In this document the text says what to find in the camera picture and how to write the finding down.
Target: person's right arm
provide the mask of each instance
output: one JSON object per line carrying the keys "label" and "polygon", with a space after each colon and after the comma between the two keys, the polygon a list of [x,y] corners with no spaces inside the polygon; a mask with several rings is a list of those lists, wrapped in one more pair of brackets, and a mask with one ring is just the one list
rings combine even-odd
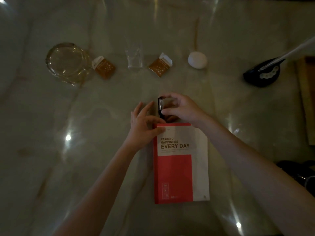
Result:
{"label": "person's right arm", "polygon": [[177,116],[201,129],[285,236],[315,235],[315,198],[304,187],[207,115],[188,96],[170,93],[163,97],[174,98],[175,108],[163,109],[162,114]]}

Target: forearm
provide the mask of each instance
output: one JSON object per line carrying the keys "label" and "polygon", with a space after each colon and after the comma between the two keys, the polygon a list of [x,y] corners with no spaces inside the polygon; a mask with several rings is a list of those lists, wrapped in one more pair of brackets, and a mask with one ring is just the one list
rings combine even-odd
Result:
{"label": "forearm", "polygon": [[315,199],[311,194],[211,117],[203,115],[195,125],[284,235],[315,234]]}
{"label": "forearm", "polygon": [[136,152],[123,145],[55,236],[99,235]]}

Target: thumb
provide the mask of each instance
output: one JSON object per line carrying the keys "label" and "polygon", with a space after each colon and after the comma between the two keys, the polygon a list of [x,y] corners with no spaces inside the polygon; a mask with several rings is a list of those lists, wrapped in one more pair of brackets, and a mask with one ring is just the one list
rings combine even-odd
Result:
{"label": "thumb", "polygon": [[152,137],[156,137],[157,135],[160,135],[163,132],[165,132],[165,127],[157,127],[153,130],[150,130],[150,134],[152,135]]}
{"label": "thumb", "polygon": [[165,108],[162,110],[163,115],[175,115],[178,117],[177,112],[177,108]]}

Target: white oval object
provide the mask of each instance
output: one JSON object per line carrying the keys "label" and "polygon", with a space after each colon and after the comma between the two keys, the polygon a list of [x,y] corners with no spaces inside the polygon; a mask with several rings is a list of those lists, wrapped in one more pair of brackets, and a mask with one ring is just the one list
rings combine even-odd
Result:
{"label": "white oval object", "polygon": [[207,56],[198,51],[191,52],[188,56],[188,63],[196,69],[203,69],[208,63]]}

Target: person's left hand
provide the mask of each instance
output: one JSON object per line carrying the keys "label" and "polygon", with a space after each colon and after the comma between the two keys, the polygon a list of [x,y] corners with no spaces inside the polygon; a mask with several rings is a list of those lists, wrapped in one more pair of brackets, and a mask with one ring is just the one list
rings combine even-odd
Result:
{"label": "person's left hand", "polygon": [[148,128],[149,123],[165,123],[165,121],[159,117],[147,116],[147,112],[152,107],[153,103],[152,101],[140,111],[142,106],[142,102],[140,102],[134,111],[131,112],[131,129],[124,144],[131,147],[135,152],[151,142],[155,136],[165,132],[165,127],[157,127],[153,130]]}

